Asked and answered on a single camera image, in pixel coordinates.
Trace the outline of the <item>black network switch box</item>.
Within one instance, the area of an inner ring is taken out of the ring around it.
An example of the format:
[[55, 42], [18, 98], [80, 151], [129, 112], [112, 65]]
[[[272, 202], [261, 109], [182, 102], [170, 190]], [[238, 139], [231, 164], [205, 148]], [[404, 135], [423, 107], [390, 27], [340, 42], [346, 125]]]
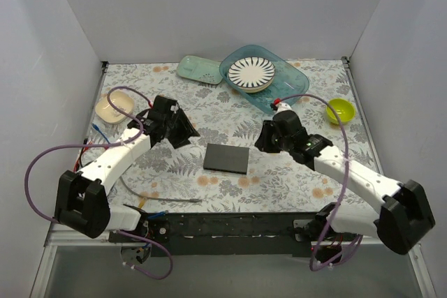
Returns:
[[208, 144], [203, 169], [234, 174], [247, 174], [249, 148]]

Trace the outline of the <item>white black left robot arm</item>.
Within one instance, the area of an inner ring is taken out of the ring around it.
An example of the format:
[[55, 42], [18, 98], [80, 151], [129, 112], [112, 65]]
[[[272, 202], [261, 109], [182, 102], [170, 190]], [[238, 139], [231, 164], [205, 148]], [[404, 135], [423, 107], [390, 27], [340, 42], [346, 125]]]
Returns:
[[198, 137], [183, 109], [171, 98], [157, 96], [151, 109], [138, 115], [140, 126], [132, 121], [119, 137], [118, 145], [106, 149], [79, 172], [67, 171], [59, 179], [54, 218], [90, 238], [110, 230], [124, 230], [131, 241], [143, 241], [149, 232], [142, 212], [126, 205], [108, 202], [115, 182], [134, 161], [155, 144], [167, 140], [177, 149]]

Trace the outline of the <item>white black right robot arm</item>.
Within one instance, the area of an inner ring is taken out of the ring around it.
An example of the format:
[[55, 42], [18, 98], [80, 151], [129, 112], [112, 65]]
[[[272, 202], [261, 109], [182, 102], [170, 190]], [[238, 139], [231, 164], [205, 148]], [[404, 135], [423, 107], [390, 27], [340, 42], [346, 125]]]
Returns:
[[275, 114], [265, 120], [255, 146], [265, 153], [285, 151], [296, 163], [325, 175], [362, 198], [369, 206], [365, 214], [351, 214], [346, 205], [325, 206], [295, 232], [307, 240], [332, 240], [339, 233], [380, 239], [391, 251], [407, 254], [434, 226], [435, 219], [424, 188], [385, 177], [357, 161], [321, 135], [310, 135], [291, 106], [276, 100]]

